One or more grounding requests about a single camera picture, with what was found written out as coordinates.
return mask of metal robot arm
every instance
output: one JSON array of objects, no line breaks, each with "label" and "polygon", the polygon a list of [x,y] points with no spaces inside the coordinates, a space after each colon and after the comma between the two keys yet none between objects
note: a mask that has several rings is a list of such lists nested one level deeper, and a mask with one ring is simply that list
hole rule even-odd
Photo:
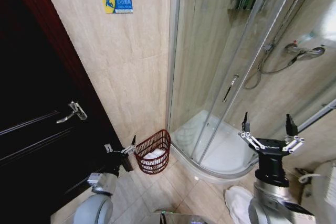
[{"label": "metal robot arm", "polygon": [[259,156],[254,198],[249,206],[251,223],[316,223],[312,213],[292,202],[289,181],[282,167],[282,158],[295,152],[304,143],[289,114],[286,115],[286,132],[284,141],[255,138],[250,133],[248,113],[245,113],[242,132],[238,135]]},{"label": "metal robot arm", "polygon": [[[127,157],[135,150],[135,136],[132,144],[121,151],[114,151],[110,144],[104,145],[110,155]],[[73,224],[108,224],[113,211],[111,197],[115,191],[119,176],[119,164],[107,165],[106,173],[91,173],[87,182],[95,195],[90,196],[76,210]]]}]

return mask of white towel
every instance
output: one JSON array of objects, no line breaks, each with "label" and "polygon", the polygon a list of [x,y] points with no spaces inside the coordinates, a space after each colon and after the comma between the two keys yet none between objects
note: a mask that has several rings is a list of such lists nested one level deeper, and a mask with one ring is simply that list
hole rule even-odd
[{"label": "white towel", "polygon": [[251,224],[248,206],[253,195],[241,186],[233,186],[225,191],[225,204],[235,224]]},{"label": "white towel", "polygon": [[[160,157],[162,154],[164,154],[164,150],[161,149],[155,149],[153,152],[147,153],[143,158],[145,159],[155,159],[157,157]],[[143,161],[143,164],[150,165],[150,161]],[[147,170],[156,169],[156,166],[143,166],[143,168]]]}]

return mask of white toilet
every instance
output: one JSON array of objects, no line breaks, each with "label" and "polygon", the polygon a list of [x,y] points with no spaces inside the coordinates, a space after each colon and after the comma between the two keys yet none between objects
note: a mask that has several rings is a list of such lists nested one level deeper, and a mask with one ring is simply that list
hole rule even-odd
[{"label": "white toilet", "polygon": [[[315,215],[318,224],[332,224],[336,220],[336,181],[330,182],[329,178],[333,169],[336,171],[336,161],[323,163],[316,168],[314,174],[322,176],[313,177],[311,185],[307,185],[302,194],[302,207]],[[328,187],[333,190],[332,202],[326,200]]]}]

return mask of red basket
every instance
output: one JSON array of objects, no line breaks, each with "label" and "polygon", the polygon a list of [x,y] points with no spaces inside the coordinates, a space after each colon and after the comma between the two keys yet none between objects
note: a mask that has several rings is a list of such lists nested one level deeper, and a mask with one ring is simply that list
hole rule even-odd
[{"label": "red basket", "polygon": [[[168,131],[160,130],[138,144],[134,154],[137,158],[136,160],[138,161],[140,170],[147,174],[157,174],[162,172],[167,167],[169,161],[170,143],[171,140]],[[164,150],[164,153],[154,159],[143,158],[146,154],[155,149]]]}]

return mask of dark wooden door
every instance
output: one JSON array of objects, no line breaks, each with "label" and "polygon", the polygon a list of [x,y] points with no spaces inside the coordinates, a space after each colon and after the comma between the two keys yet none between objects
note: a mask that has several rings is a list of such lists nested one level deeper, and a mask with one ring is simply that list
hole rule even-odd
[{"label": "dark wooden door", "polygon": [[[122,146],[74,49],[60,53],[70,42],[60,20],[47,13],[41,20],[31,7],[27,0],[0,0],[0,197],[6,203],[0,212],[14,217],[11,223],[47,220],[88,187],[91,172],[121,162],[104,152],[106,143]],[[41,22],[53,22],[45,24],[51,31]],[[52,36],[64,36],[65,44]],[[72,112],[72,100],[88,118],[56,124]]]}]

